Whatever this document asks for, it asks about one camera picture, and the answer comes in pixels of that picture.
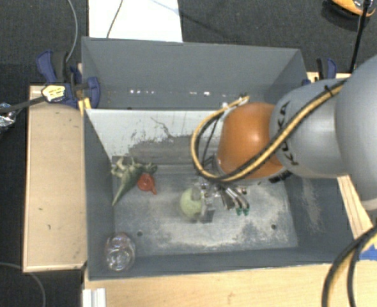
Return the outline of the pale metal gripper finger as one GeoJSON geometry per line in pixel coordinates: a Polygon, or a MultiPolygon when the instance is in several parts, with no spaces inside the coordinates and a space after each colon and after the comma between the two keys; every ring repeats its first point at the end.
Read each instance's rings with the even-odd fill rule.
{"type": "Polygon", "coordinates": [[[211,223],[215,214],[215,207],[212,203],[202,202],[200,211],[200,222],[211,223]]]}
{"type": "Polygon", "coordinates": [[[193,185],[191,200],[194,202],[201,202],[208,193],[207,186],[205,184],[193,185]]]}

